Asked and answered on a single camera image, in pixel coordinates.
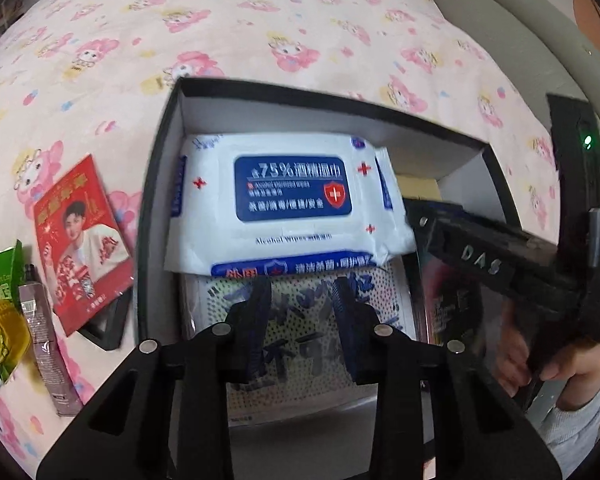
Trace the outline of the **grey right sleeve forearm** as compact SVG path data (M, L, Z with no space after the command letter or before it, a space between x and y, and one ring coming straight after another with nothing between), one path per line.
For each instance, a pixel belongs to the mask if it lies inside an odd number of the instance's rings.
M567 479L592 451L600 431L600 391L583 408L563 411L551 408L538 433Z

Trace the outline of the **person's right hand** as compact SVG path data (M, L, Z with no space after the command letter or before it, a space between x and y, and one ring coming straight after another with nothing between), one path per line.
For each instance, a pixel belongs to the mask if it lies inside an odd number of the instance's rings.
M510 396L532 379L528 344L515 324L514 312L514 304L506 302L494 368L496 380ZM556 406L565 412L580 410L600 391L600 344L584 340L560 349L544 366L540 379L565 380Z

